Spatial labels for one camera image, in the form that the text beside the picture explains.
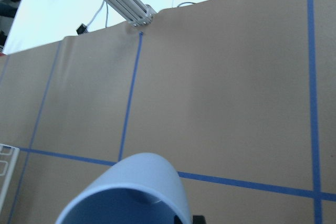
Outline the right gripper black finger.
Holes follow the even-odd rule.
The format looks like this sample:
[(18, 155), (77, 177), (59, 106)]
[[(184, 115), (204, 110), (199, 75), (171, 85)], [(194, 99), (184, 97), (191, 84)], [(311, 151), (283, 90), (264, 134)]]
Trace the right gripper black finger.
[(205, 217), (203, 215), (193, 215), (192, 224), (205, 224)]

